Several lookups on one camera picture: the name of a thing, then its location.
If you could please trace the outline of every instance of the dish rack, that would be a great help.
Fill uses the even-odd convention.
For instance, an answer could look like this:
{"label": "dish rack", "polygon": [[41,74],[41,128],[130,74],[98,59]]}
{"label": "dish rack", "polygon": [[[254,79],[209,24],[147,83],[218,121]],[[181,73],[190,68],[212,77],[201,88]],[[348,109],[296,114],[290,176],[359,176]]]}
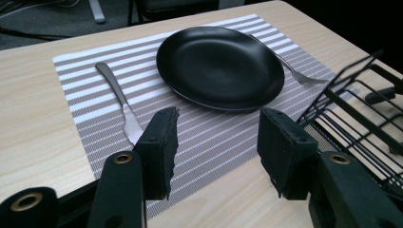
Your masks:
{"label": "dish rack", "polygon": [[403,81],[375,64],[376,55],[341,70],[297,123],[318,141],[319,153],[356,157],[403,203]]}

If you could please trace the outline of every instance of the light wood tabletop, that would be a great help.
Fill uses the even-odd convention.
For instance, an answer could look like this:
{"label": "light wood tabletop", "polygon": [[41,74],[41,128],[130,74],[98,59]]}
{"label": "light wood tabletop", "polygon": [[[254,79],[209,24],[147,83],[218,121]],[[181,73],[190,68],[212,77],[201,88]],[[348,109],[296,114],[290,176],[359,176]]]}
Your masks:
{"label": "light wood tabletop", "polygon": [[[338,73],[367,55],[287,3],[271,1],[0,52],[0,201],[30,187],[58,197],[94,181],[52,58],[253,14]],[[254,158],[162,212],[149,227],[312,227],[307,201],[279,199]]]}

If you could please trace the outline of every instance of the striped placemat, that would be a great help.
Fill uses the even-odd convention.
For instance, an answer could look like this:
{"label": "striped placemat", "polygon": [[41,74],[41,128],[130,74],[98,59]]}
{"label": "striped placemat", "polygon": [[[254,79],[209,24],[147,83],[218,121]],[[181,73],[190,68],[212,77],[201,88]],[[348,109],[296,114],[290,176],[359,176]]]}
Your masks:
{"label": "striped placemat", "polygon": [[[330,69],[255,14],[205,26],[252,34],[306,75],[321,79],[335,77]],[[148,201],[149,219],[257,156],[258,110],[234,114],[204,108],[177,96],[163,82],[155,57],[161,42],[173,32],[53,58],[97,179],[109,155],[131,150],[133,145],[123,131],[124,116],[119,102],[95,69],[96,63],[105,62],[111,67],[143,129],[158,110],[169,106],[180,109],[180,146],[170,200]],[[296,120],[326,85],[301,85],[288,69],[284,71],[284,88],[267,106]]]}

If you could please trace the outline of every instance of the plate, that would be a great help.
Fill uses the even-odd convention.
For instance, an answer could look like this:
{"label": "plate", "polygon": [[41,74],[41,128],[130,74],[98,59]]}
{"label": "plate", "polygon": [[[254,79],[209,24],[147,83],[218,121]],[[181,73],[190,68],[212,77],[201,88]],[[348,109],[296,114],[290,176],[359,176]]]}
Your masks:
{"label": "plate", "polygon": [[157,52],[157,68],[186,100],[225,111],[252,111],[273,101],[284,85],[275,53],[244,33],[219,27],[178,31]]}

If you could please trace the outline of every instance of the knife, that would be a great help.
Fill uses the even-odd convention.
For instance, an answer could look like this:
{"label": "knife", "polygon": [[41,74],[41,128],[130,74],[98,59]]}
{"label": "knife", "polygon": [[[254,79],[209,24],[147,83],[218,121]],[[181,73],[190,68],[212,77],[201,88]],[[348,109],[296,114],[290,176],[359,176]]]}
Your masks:
{"label": "knife", "polygon": [[107,82],[112,87],[116,97],[118,98],[125,114],[125,134],[133,144],[136,144],[137,140],[142,136],[143,130],[137,121],[136,116],[134,116],[134,113],[130,109],[130,106],[127,104],[127,99],[119,87],[115,75],[106,63],[98,63],[95,65],[95,67],[101,72],[102,75],[104,75]]}

